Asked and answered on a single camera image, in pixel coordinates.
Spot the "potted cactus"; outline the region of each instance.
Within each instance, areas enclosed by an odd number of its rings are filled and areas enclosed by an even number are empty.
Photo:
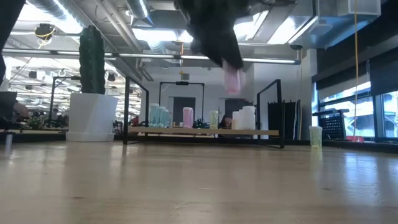
[[[118,99],[105,94],[104,42],[94,27],[80,36],[81,92],[70,97],[68,141],[113,141]]]

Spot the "cactus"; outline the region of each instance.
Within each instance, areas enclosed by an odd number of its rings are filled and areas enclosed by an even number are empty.
[[[81,92],[105,94],[104,42],[96,27],[83,29],[79,53]]]

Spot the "wooden floor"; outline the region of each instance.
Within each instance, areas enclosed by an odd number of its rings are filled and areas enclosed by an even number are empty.
[[[0,146],[0,223],[398,223],[398,157],[342,149]]]

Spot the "pink bottle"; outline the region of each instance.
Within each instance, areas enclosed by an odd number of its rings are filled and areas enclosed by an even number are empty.
[[[183,125],[184,128],[192,128],[193,126],[193,109],[183,108]]]
[[[225,90],[228,94],[238,95],[244,85],[244,73],[242,70],[237,70],[229,65],[228,62],[223,61]]]

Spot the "white planter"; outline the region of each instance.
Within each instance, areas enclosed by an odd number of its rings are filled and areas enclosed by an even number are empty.
[[[113,141],[118,99],[95,93],[72,93],[67,141]]]

